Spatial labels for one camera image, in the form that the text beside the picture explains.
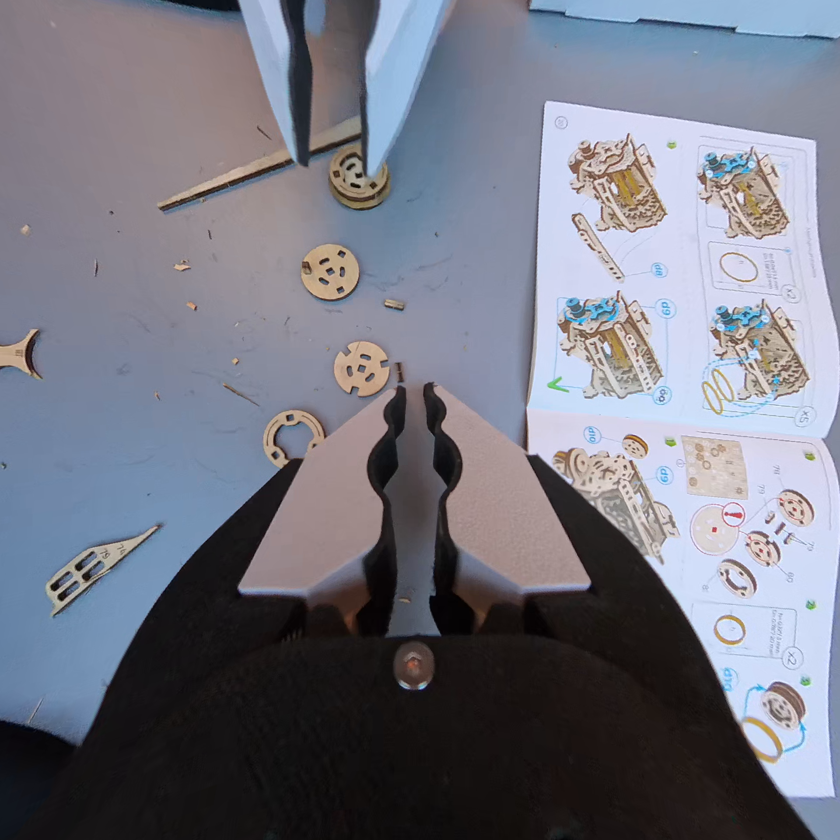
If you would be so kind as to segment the assembly instruction booklet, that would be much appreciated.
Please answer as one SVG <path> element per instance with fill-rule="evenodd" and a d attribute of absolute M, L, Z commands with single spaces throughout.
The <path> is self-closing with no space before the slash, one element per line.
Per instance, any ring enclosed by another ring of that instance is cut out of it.
<path fill-rule="evenodd" d="M 815 143 L 546 102 L 535 289 L 529 451 L 654 566 L 780 790 L 834 796 Z"/>

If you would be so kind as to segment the white cardboard box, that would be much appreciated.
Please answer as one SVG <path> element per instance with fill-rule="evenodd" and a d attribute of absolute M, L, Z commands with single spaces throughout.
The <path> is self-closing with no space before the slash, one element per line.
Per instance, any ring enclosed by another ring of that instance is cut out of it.
<path fill-rule="evenodd" d="M 530 1 L 573 18 L 729 28 L 740 34 L 837 39 L 838 1 Z"/>

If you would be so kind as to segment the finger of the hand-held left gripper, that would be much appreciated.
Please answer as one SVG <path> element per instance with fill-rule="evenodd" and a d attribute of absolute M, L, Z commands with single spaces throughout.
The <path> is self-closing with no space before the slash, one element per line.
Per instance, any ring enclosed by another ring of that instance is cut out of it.
<path fill-rule="evenodd" d="M 240 1 L 269 105 L 292 160 L 310 160 L 312 61 L 307 34 L 320 35 L 324 1 Z"/>
<path fill-rule="evenodd" d="M 454 1 L 360 2 L 364 173 L 374 175 L 403 129 Z"/>

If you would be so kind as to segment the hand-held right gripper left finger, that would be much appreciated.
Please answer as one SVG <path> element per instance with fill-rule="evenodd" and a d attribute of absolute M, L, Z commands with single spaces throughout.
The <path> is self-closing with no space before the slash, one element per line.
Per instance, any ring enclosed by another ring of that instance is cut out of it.
<path fill-rule="evenodd" d="M 406 389 L 376 398 L 302 460 L 238 591 L 335 607 L 351 631 L 385 635 L 396 541 L 384 488 L 397 469 Z"/>

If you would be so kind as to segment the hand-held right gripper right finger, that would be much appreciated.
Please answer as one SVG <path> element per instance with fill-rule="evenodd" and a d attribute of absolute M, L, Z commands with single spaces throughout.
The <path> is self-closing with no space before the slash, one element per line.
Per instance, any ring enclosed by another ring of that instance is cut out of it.
<path fill-rule="evenodd" d="M 591 579 L 525 451 L 443 386 L 426 383 L 423 398 L 445 484 L 429 599 L 438 631 L 471 634 L 494 606 L 588 590 Z"/>

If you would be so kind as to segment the star-shaped wooden scrap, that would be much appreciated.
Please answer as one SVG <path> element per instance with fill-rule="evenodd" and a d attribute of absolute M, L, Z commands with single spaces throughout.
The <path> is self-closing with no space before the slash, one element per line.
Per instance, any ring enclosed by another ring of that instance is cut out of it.
<path fill-rule="evenodd" d="M 39 333 L 39 329 L 31 329 L 20 341 L 2 344 L 1 369 L 16 369 L 36 380 L 42 380 L 43 377 L 37 372 L 33 361 L 33 351 Z"/>

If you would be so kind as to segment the wooden disc with square holes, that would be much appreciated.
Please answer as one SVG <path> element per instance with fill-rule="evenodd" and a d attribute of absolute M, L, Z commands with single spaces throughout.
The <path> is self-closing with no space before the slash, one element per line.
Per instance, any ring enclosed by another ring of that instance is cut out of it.
<path fill-rule="evenodd" d="M 324 244 L 310 250 L 301 262 L 304 287 L 322 301 L 341 301 L 357 287 L 361 268 L 343 245 Z"/>

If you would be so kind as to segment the notched wooden disc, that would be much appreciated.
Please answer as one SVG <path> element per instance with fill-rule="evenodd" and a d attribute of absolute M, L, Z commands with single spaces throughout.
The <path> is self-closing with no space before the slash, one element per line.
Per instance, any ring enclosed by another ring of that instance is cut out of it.
<path fill-rule="evenodd" d="M 338 353 L 333 374 L 344 392 L 355 390 L 358 397 L 372 396 L 389 379 L 387 362 L 387 353 L 377 344 L 365 340 L 350 342 L 345 352 Z"/>

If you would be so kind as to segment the long wooden strip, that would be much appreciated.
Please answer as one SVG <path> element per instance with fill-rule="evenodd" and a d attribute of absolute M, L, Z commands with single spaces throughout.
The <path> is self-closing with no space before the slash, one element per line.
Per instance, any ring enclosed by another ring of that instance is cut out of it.
<path fill-rule="evenodd" d="M 310 141 L 310 157 L 330 152 L 361 138 L 361 117 L 355 116 L 314 135 Z M 197 201 L 206 196 L 222 192 L 229 187 L 254 180 L 264 174 L 276 172 L 294 165 L 291 153 L 286 148 L 264 156 L 257 161 L 241 165 L 232 171 L 190 187 L 157 203 L 162 212 Z"/>

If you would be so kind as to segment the layered wooden wheel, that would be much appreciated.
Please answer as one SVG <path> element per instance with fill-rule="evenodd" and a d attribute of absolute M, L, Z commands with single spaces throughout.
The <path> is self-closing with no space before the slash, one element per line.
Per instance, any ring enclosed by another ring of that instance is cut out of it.
<path fill-rule="evenodd" d="M 373 176 L 364 175 L 361 142 L 338 150 L 329 165 L 329 187 L 333 196 L 346 207 L 366 210 L 378 207 L 391 190 L 387 164 Z"/>

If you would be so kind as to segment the slotted wooden scrap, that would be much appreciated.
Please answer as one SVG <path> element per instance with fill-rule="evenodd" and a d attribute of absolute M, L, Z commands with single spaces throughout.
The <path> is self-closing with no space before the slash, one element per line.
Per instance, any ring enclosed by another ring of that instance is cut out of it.
<path fill-rule="evenodd" d="M 46 583 L 45 593 L 51 604 L 50 615 L 57 616 L 78 597 L 85 594 L 105 574 L 111 572 L 125 557 L 163 528 L 156 523 L 142 534 L 100 545 L 80 552 L 61 567 Z"/>

